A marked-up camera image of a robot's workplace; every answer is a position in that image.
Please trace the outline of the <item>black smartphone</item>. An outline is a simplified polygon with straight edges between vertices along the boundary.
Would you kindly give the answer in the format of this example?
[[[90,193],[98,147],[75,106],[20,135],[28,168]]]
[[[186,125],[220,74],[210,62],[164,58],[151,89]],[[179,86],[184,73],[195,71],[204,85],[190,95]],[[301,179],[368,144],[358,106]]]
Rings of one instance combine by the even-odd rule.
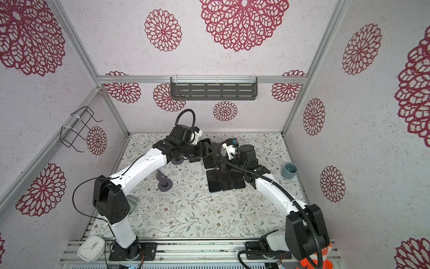
[[[245,179],[241,174],[232,175],[232,182],[234,189],[243,189],[246,187]]]
[[[233,183],[233,179],[232,179],[232,175],[231,175],[230,171],[227,171],[225,173],[220,171],[218,174],[219,174],[221,189],[223,191],[233,190],[234,189],[234,183]]]
[[[206,176],[207,176],[207,182],[208,182],[208,189],[210,193],[219,192],[222,190],[218,169],[207,170]]]
[[[213,155],[204,157],[204,158],[202,158],[202,160],[203,160],[203,165],[204,165],[205,169],[219,169],[220,168],[220,164],[213,157]]]

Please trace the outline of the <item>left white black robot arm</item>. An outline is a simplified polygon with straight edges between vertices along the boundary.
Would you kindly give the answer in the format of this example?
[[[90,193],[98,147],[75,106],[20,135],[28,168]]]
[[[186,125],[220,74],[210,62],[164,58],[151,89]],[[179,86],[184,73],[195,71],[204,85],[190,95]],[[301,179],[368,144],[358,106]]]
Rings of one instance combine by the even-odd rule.
[[[171,160],[204,157],[208,150],[200,141],[202,134],[198,127],[176,124],[168,136],[155,143],[130,166],[109,177],[95,179],[92,203],[112,230],[115,252],[121,255],[121,260],[137,260],[142,253],[140,240],[129,220],[131,206],[127,196],[141,181]]]

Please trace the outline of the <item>grey phone stand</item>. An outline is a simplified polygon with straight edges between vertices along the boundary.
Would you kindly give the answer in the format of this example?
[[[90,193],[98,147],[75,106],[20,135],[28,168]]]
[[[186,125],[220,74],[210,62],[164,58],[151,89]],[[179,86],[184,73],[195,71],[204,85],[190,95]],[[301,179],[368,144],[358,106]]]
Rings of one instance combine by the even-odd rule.
[[[170,178],[164,175],[160,170],[156,171],[156,179],[158,180],[158,188],[161,192],[167,192],[173,187],[173,182]]]

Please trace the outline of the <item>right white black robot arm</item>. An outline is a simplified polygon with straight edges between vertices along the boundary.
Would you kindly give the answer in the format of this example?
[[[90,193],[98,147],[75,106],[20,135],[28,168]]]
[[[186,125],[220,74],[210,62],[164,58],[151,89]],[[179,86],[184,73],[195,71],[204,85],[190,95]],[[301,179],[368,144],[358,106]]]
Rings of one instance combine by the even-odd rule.
[[[237,139],[226,140],[214,149],[215,160],[222,169],[231,168],[243,173],[245,181],[270,200],[285,218],[285,227],[263,235],[261,250],[255,255],[275,256],[291,254],[295,259],[307,260],[315,269],[323,267],[323,249],[330,245],[322,210],[307,205],[292,196],[260,165],[252,145],[240,146]]]

